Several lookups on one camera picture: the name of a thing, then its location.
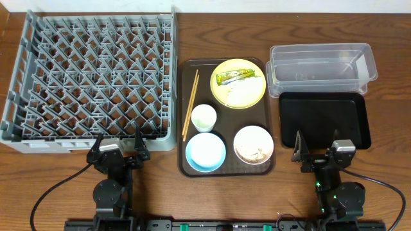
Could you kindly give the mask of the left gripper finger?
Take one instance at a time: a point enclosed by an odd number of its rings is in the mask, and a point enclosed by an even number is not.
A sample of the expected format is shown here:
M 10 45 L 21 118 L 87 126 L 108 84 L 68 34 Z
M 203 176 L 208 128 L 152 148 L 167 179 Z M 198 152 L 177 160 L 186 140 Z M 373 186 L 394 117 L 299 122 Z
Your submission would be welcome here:
M 144 141 L 138 126 L 135 128 L 134 149 L 136 151 L 144 151 Z
M 100 133 L 95 141 L 95 143 L 92 145 L 92 148 L 90 149 L 89 153 L 93 154 L 99 150 L 100 143 L 103 140 L 103 133 Z

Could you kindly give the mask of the pink bowl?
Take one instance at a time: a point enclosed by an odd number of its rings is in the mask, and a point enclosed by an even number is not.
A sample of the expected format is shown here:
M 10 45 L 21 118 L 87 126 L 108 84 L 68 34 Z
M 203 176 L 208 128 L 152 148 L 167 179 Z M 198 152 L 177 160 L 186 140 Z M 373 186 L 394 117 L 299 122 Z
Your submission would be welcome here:
M 248 146 L 248 147 L 259 147 L 259 148 L 271 149 L 272 151 L 271 155 L 263 163 L 267 162 L 274 152 L 274 141 L 270 133 L 266 129 L 260 126 L 254 126 L 254 125 L 243 127 L 236 133 L 233 139 L 233 148 L 235 146 Z

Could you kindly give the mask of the white cup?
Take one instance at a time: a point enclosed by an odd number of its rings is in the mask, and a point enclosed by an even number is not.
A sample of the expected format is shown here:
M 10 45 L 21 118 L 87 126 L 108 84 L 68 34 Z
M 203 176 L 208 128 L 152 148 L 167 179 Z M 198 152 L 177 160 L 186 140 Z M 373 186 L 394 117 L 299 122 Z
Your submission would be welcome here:
M 191 122 L 200 133 L 210 132 L 216 123 L 216 119 L 216 110 L 207 104 L 196 106 L 191 113 Z

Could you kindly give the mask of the green snack wrapper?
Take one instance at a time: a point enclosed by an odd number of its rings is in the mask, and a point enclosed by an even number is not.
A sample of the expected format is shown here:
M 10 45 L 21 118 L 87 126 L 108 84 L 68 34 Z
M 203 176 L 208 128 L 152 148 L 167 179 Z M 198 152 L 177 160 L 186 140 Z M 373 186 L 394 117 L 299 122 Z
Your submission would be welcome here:
M 218 86 L 228 85 L 234 81 L 255 76 L 255 70 L 237 69 L 216 74 L 216 83 Z

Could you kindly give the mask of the rice food scraps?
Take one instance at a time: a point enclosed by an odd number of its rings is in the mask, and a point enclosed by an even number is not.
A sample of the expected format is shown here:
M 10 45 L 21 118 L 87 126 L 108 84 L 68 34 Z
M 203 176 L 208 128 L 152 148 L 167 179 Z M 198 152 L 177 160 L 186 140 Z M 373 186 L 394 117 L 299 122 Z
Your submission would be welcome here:
M 248 146 L 235 146 L 234 150 L 248 164 L 262 164 L 272 153 L 271 149 Z

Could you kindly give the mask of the white paper napkin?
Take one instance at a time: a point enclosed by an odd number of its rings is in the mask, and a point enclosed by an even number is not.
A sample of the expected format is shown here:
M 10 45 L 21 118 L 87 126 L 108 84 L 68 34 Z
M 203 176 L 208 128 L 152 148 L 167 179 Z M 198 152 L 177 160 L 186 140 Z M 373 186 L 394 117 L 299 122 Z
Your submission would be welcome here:
M 231 108 L 247 108 L 255 105 L 265 92 L 262 77 L 251 77 L 228 84 L 226 105 Z

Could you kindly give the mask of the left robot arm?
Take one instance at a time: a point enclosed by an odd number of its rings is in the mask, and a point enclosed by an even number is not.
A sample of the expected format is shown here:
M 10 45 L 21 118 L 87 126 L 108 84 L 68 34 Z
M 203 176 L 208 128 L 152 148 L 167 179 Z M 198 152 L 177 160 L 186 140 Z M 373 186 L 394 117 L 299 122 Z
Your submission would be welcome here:
M 141 169 L 145 160 L 150 160 L 140 129 L 134 138 L 135 153 L 130 157 L 123 155 L 124 147 L 118 138 L 105 139 L 99 134 L 87 154 L 86 161 L 107 175 L 93 190 L 96 214 L 92 222 L 95 231 L 104 230 L 144 230 L 145 223 L 132 208 L 133 176 L 132 171 Z

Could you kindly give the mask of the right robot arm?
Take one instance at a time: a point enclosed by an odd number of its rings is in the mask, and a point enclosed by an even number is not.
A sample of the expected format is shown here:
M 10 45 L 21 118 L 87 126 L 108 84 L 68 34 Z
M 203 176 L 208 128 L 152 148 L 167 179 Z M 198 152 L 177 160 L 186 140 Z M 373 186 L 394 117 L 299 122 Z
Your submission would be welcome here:
M 297 131 L 291 161 L 301 172 L 315 175 L 315 192 L 324 217 L 305 224 L 305 230 L 358 230 L 363 216 L 365 187 L 341 181 L 340 172 L 351 165 L 356 147 L 349 139 L 335 140 L 324 154 L 311 154 L 301 131 Z

